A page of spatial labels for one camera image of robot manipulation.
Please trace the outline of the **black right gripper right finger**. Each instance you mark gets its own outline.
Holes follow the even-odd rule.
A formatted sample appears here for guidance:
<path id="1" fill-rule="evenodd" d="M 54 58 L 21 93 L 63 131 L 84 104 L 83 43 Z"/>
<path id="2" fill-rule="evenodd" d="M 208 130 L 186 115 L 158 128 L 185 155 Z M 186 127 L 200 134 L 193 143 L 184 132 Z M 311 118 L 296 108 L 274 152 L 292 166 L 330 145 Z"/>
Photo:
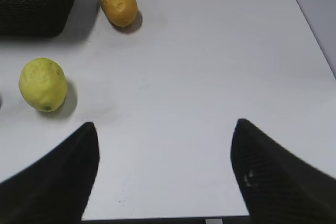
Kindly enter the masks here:
<path id="1" fill-rule="evenodd" d="M 335 223 L 335 178 L 237 121 L 230 160 L 252 223 Z"/>

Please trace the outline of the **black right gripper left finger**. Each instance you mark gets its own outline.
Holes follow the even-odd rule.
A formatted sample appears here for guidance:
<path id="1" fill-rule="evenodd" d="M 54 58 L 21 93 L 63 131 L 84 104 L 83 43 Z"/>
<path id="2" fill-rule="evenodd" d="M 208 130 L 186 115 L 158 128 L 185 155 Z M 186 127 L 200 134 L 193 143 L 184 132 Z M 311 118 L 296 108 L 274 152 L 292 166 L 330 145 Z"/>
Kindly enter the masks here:
<path id="1" fill-rule="evenodd" d="M 1 182 L 1 223 L 80 223 L 99 167 L 92 122 Z"/>

